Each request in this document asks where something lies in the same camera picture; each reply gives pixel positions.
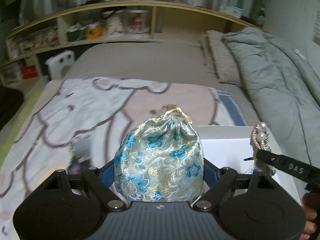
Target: braided cord ornament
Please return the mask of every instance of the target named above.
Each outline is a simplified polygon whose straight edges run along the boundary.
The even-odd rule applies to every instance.
[[[257,159],[258,150],[265,150],[271,152],[271,149],[268,146],[269,131],[267,128],[268,127],[264,122],[260,122],[259,124],[255,125],[251,133],[250,145],[253,149],[254,165],[258,169],[261,169],[268,173],[270,176],[273,176],[276,174],[276,168],[271,165],[265,164]]]

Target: white box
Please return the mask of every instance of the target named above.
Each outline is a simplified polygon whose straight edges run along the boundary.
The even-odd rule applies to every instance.
[[[231,167],[238,173],[250,174],[253,161],[244,161],[252,157],[250,145],[251,126],[198,126],[198,132],[204,157],[218,168]],[[274,154],[282,154],[271,131],[269,146]],[[293,177],[283,171],[276,171],[272,178],[279,183],[299,204],[300,198]]]

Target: yellow object on shelf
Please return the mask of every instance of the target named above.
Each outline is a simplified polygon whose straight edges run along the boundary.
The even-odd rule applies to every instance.
[[[99,23],[89,24],[85,30],[87,39],[96,39],[102,36],[102,26]]]

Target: pillow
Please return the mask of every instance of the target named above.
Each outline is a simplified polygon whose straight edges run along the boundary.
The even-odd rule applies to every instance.
[[[215,69],[215,66],[214,66],[211,47],[210,47],[210,44],[209,44],[209,39],[208,39],[207,34],[201,34],[200,35],[199,43],[200,43],[200,48],[202,50],[202,54],[203,54],[203,57],[204,57],[204,66],[206,68],[210,69],[211,73],[216,74],[216,69]]]
[[[219,82],[242,87],[237,63],[229,49],[221,41],[223,33],[207,31],[207,35]]]

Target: mattress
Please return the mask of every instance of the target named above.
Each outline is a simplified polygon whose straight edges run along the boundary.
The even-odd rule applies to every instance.
[[[212,87],[230,94],[239,105],[247,125],[256,125],[259,118],[244,92],[235,85],[219,83],[205,65],[199,43],[106,43],[84,52],[66,78],[105,76]]]

